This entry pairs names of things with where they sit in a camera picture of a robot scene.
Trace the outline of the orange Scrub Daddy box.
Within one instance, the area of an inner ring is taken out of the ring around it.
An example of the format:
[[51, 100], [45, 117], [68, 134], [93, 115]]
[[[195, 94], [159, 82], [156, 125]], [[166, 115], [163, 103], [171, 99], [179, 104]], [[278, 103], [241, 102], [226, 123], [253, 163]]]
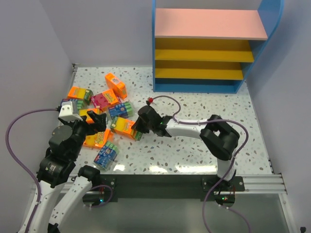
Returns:
[[112, 141], [114, 134], [110, 129], [106, 129], [104, 132], [98, 132], [94, 135], [88, 135], [83, 143], [84, 147], [101, 149], [107, 141]]

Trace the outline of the blue sponge pack front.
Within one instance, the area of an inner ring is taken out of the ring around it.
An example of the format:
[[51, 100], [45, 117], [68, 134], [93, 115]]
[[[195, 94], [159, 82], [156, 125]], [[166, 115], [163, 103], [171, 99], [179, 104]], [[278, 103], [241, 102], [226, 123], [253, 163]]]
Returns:
[[97, 167], [108, 170], [118, 154], [118, 146], [112, 142], [107, 141], [100, 149], [93, 162]]

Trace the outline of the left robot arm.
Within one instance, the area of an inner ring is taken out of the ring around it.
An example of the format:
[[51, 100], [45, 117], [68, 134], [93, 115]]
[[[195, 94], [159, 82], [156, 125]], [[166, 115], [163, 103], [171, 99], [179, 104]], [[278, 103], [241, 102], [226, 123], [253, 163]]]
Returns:
[[35, 196], [19, 230], [21, 233], [58, 233], [85, 193], [99, 186], [100, 171], [84, 166], [69, 191], [57, 200], [75, 168], [86, 137], [106, 130], [106, 114], [88, 111], [93, 123], [87, 123], [86, 116], [75, 114], [68, 105], [58, 111], [62, 125], [52, 132], [39, 170], [31, 175], [36, 185]]

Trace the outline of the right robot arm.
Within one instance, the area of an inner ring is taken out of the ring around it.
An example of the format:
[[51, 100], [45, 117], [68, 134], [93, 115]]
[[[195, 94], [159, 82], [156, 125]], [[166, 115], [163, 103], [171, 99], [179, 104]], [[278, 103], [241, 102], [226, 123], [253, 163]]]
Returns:
[[218, 115], [212, 115], [206, 123], [196, 120], [177, 120], [173, 116], [161, 116], [157, 111], [145, 105], [138, 110], [138, 118], [132, 126], [140, 133], [149, 133], [161, 137], [189, 137], [203, 141], [209, 152], [217, 158], [217, 176], [230, 181], [235, 176], [232, 159], [239, 134]]

